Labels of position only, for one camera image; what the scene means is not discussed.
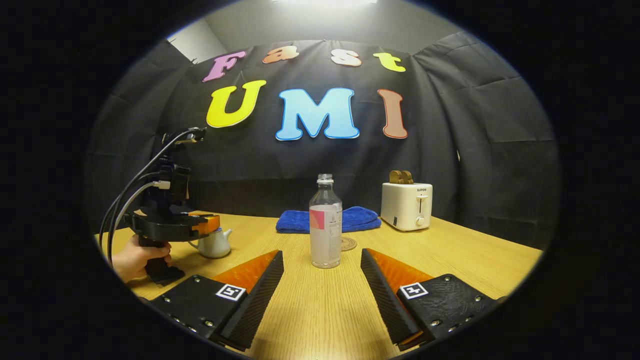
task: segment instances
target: cork coaster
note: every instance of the cork coaster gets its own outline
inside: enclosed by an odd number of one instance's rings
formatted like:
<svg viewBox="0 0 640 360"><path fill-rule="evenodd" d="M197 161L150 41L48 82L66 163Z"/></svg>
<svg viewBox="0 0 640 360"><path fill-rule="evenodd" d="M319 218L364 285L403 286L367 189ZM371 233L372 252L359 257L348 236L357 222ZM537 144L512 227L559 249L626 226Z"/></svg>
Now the cork coaster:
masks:
<svg viewBox="0 0 640 360"><path fill-rule="evenodd" d="M356 247L356 241L351 238L342 237L342 245L340 251L351 250Z"/></svg>

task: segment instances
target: bottle label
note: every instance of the bottle label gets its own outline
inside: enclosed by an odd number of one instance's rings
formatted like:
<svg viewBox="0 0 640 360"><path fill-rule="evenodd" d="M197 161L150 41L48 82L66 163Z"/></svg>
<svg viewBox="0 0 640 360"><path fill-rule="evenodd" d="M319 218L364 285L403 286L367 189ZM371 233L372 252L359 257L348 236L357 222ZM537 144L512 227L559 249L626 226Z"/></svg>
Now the bottle label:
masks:
<svg viewBox="0 0 640 360"><path fill-rule="evenodd" d="M309 209L311 260L329 264L340 259L342 209L336 205L316 205Z"/></svg>

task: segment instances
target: white wall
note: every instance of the white wall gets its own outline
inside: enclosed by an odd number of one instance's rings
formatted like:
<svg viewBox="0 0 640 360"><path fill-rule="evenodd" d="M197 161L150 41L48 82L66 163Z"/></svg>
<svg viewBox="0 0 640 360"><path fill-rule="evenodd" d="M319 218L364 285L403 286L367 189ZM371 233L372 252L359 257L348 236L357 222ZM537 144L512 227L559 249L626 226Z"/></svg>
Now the white wall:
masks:
<svg viewBox="0 0 640 360"><path fill-rule="evenodd" d="M191 23L167 38L189 60L200 63L227 52L204 19Z"/></svg>
<svg viewBox="0 0 640 360"><path fill-rule="evenodd" d="M344 40L416 53L462 29L404 0L241 0L205 16L228 51L288 40Z"/></svg>

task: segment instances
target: black fabric curtain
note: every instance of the black fabric curtain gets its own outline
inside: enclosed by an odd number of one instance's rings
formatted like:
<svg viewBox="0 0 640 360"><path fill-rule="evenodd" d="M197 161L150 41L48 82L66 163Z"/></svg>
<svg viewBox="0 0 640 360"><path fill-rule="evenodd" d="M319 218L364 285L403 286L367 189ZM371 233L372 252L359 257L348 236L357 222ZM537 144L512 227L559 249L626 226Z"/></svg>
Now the black fabric curtain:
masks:
<svg viewBox="0 0 640 360"><path fill-rule="evenodd" d="M263 63L272 49L295 45L299 55ZM331 61L332 49L359 54L362 65ZM157 150L159 137L207 127L205 141L175 153L192 169L194 209L279 217L306 210L318 173L331 173L344 208L380 213L381 184L391 170L409 170L434 188L433 216L542 248L557 213L559 169L550 124L524 80L495 52L466 33L418 54L353 42L292 41L244 49L246 56L218 79L203 82L214 59L191 65L168 42L135 64L114 89L97 122L87 157L88 218L97 228L126 182ZM406 71L381 66L374 53L399 58ZM228 127L206 123L211 94L236 86L225 111L243 102L242 86L265 80L252 114ZM319 104L331 88L352 89L352 139L303 136L280 141L284 90L304 89ZM382 129L379 89L399 93L408 136Z"/></svg>

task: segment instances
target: black cable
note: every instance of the black cable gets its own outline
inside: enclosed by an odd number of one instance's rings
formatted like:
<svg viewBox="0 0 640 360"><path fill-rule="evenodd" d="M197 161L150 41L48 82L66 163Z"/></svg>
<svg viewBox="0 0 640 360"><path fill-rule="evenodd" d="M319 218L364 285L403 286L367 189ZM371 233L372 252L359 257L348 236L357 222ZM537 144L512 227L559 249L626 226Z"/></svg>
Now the black cable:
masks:
<svg viewBox="0 0 640 360"><path fill-rule="evenodd" d="M125 190L123 190L122 193L120 193L120 195L118 196L118 198L116 199L116 209L118 209L120 207L120 201L122 200L122 196L124 195L124 193L131 187L131 185L133 183L135 183L138 178L140 178L140 175L142 175L145 171L147 171L147 169L151 166L151 164L153 164L154 162L156 162L156 160L158 160L158 158L160 158L160 156L162 156L172 145L174 142L176 142L176 140L178 140L180 137L193 133L195 131L200 131L199 128L194 127L191 129L188 129L187 131L183 131L181 134L179 134L178 136L176 136L175 138L173 138L168 144L166 144L165 147L163 147L152 159L151 161L149 161L145 167L142 168L142 170L140 170L134 177L133 179L131 179L131 181L129 181L129 184L127 184L127 186L125 186ZM115 227L115 215L116 211L114 211L114 216L111 217L111 222L109 223L109 236L107 237L107 259L109 260L109 265L113 266L113 261L111 259L111 245L113 244L113 232L115 231L114 227Z"/></svg>
<svg viewBox="0 0 640 360"><path fill-rule="evenodd" d="M152 176L158 176L160 175L160 172L150 172L148 174L144 174L142 175L138 181L142 180L142 179L146 179L147 177L152 177ZM109 218L109 214L113 211L114 213L117 212L117 209L114 209L114 207L116 206L116 201L118 200L118 197L116 197L116 199L111 203L111 206L109 207L109 209L107 210L107 212L104 214L104 217L102 217L102 223L100 224L100 233L98 235L98 244L100 246L100 253L103 254L104 250L102 249L102 234L104 233L104 227L107 224L107 218Z"/></svg>

